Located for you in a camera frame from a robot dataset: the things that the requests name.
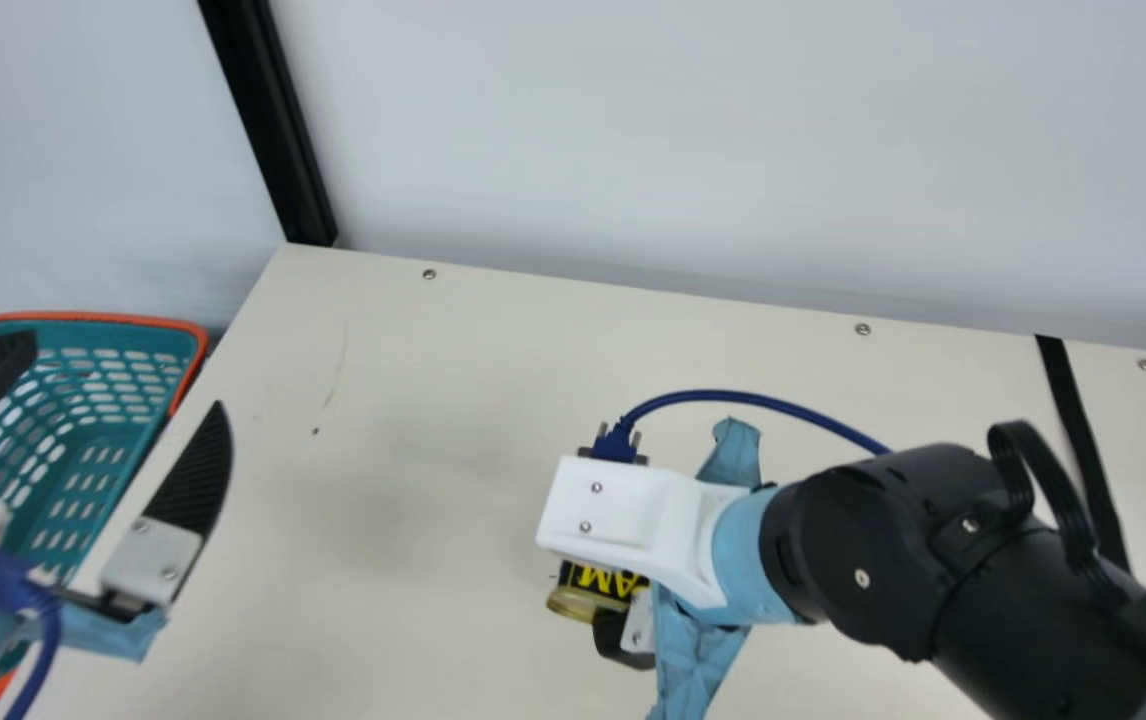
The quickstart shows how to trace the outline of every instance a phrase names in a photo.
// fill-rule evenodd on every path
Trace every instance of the white wall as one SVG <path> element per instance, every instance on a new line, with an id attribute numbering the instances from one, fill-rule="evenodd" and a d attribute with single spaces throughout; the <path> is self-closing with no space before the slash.
<path id="1" fill-rule="evenodd" d="M 194 0 L 0 0 L 0 311 L 220 327 L 282 240 Z"/>
<path id="2" fill-rule="evenodd" d="M 355 246 L 1146 346 L 1146 3 L 275 10 Z"/>

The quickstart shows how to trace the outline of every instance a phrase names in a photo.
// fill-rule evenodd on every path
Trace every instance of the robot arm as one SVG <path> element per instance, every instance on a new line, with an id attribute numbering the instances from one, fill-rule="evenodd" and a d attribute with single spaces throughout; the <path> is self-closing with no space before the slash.
<path id="1" fill-rule="evenodd" d="M 741 624 L 761 621 L 772 594 L 796 618 L 931 662 L 999 720 L 1146 720 L 1146 588 L 1099 559 L 1080 496 L 1029 425 L 989 439 L 994 460 L 934 445 L 740 495 L 567 459 L 537 543 L 639 571 L 698 620 L 746 609 Z M 1026 468 L 1058 529 L 1031 515 Z"/>

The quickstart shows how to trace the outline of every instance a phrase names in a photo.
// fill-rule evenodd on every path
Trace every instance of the black metal frame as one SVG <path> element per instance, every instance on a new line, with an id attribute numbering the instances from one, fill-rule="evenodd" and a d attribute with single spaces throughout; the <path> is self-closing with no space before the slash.
<path id="1" fill-rule="evenodd" d="M 289 242 L 331 246 L 337 222 L 267 0 L 198 0 Z"/>

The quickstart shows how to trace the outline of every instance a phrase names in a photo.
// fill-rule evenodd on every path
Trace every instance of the plastic basket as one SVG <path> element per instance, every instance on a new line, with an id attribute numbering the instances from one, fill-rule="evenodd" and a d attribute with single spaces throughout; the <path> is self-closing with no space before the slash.
<path id="1" fill-rule="evenodd" d="M 38 357 L 0 401 L 5 537 L 65 582 L 181 400 L 209 338 L 197 324 L 132 315 L 0 315 L 36 332 Z"/>

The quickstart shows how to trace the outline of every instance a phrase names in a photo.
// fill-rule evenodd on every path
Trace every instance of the white table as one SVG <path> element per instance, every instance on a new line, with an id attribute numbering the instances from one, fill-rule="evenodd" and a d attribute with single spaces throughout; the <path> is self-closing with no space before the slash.
<path id="1" fill-rule="evenodd" d="M 1146 582 L 1140 355 L 1072 344 Z M 533 530 L 556 459 L 602 420 L 709 386 L 785 397 L 893 447 L 983 451 L 994 421 L 1029 418 L 1068 456 L 1030 337 L 284 246 L 76 580 L 93 588 L 221 400 L 231 492 L 171 625 L 142 666 L 63 652 L 34 717 L 643 717 L 654 675 L 599 659 L 586 625 L 545 610 L 558 562 Z M 730 410 L 764 430 L 767 479 L 861 457 L 714 405 L 650 416 L 643 451 L 696 470 Z M 755 629 L 711 717 L 981 715 L 932 666 L 823 626 Z"/>

